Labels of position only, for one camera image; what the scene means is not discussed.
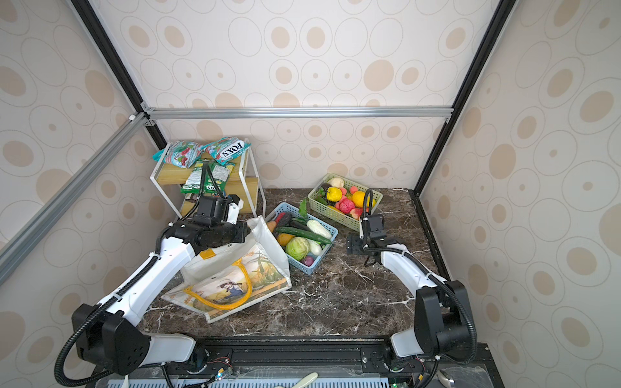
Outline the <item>white grocery bag yellow handles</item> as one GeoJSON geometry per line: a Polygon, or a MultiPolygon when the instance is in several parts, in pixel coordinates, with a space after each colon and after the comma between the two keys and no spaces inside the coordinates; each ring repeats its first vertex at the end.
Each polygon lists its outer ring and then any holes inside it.
{"type": "Polygon", "coordinates": [[[292,286],[289,260],[262,216],[247,221],[244,243],[201,253],[181,268],[183,281],[162,299],[215,323],[292,286]]]}

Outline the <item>white radish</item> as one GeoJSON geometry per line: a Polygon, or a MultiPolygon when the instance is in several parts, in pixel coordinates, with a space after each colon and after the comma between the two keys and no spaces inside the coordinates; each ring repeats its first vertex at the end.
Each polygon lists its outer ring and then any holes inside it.
{"type": "Polygon", "coordinates": [[[307,227],[309,228],[309,230],[315,234],[318,234],[322,237],[324,237],[325,239],[331,240],[332,239],[332,233],[323,226],[323,224],[321,224],[319,221],[312,219],[309,220],[307,222],[307,227]]]}

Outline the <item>long green cucumber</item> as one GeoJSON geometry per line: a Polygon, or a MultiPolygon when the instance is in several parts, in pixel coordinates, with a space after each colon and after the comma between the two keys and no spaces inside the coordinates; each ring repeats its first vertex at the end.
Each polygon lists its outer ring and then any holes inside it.
{"type": "Polygon", "coordinates": [[[304,231],[304,230],[293,228],[290,226],[278,226],[275,229],[275,231],[281,234],[291,234],[292,236],[295,236],[295,237],[302,237],[305,239],[310,239],[319,244],[331,244],[332,243],[332,240],[330,238],[325,238],[320,234],[316,234],[311,231],[304,231]]]}

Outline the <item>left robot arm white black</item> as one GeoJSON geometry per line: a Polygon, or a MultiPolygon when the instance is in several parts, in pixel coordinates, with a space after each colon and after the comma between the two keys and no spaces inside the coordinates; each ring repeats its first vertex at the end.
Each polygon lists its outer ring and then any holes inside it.
{"type": "Polygon", "coordinates": [[[184,334],[148,335],[138,329],[147,308],[184,265],[201,252],[244,243],[250,230],[239,221],[236,195],[201,197],[194,213],[167,226],[146,261],[96,305],[72,315],[73,334],[54,366],[56,382],[86,386],[111,374],[128,375],[146,366],[176,363],[193,373],[207,365],[208,352],[184,334]]]}

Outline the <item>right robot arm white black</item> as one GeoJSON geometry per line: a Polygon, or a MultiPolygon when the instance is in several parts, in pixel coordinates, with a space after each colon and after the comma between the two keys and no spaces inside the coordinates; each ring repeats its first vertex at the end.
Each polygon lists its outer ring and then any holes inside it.
{"type": "Polygon", "coordinates": [[[463,283],[434,273],[389,237],[381,214],[362,215],[359,231],[348,236],[346,249],[389,269],[415,297],[413,327],[391,337],[397,357],[427,355],[460,365],[475,360],[478,336],[463,283]]]}

